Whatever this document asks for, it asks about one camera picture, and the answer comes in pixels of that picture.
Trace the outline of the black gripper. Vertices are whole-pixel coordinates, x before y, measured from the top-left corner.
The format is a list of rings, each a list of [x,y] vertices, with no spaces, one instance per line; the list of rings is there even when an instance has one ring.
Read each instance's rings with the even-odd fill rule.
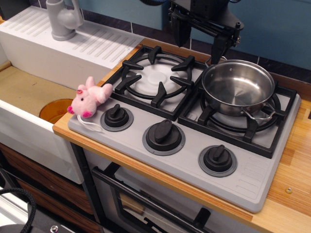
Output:
[[[211,64],[215,65],[230,46],[240,42],[244,24],[228,7],[229,0],[172,0],[170,8],[173,37],[178,47],[190,38],[195,28],[214,37],[211,49]]]

